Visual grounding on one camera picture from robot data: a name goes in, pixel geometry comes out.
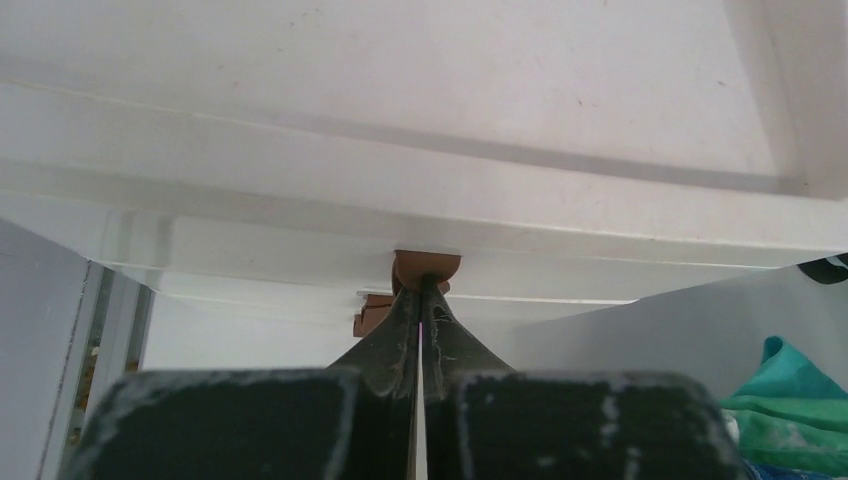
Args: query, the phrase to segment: green fabric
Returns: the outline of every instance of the green fabric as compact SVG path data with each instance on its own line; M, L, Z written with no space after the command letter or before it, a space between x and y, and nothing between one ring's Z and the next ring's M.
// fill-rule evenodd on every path
M848 394L783 338L766 339L760 368L721 406L747 460L848 475Z

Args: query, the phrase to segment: brown object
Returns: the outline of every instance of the brown object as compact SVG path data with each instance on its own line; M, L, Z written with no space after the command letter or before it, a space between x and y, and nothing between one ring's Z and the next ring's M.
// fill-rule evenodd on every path
M353 319L353 336L362 338L374 330L389 314L394 297L391 295L368 295L362 311Z
M421 279L433 277L439 284L439 290L450 290L448 280L459 269L459 255L444 253L411 252L395 250L395 262L392 265L392 292L397 295L400 285L413 290L421 290Z

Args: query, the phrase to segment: gray wall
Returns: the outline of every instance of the gray wall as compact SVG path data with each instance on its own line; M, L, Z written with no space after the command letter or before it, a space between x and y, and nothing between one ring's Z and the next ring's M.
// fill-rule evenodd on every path
M673 370L724 397L756 370L769 335L848 386L848 282L767 271L520 327L510 353L521 369Z
M0 220L0 465L38 474L87 262Z

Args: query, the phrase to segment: teal fabric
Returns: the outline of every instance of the teal fabric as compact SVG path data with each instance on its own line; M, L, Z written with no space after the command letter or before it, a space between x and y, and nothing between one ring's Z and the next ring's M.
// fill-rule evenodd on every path
M783 338L766 339L760 368L720 403L746 460L848 475L848 394Z
M848 399L848 393L782 337L763 345L759 370L732 396Z

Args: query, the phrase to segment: blue fabric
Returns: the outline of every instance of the blue fabric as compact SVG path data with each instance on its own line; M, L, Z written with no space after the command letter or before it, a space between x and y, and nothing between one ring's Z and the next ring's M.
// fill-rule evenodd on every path
M747 460L745 461L745 467L748 468L748 476L752 480L832 480L833 478L821 473L772 467L771 465L758 465Z
M763 398L848 399L848 393L782 337L766 339L759 370L732 396L743 395Z

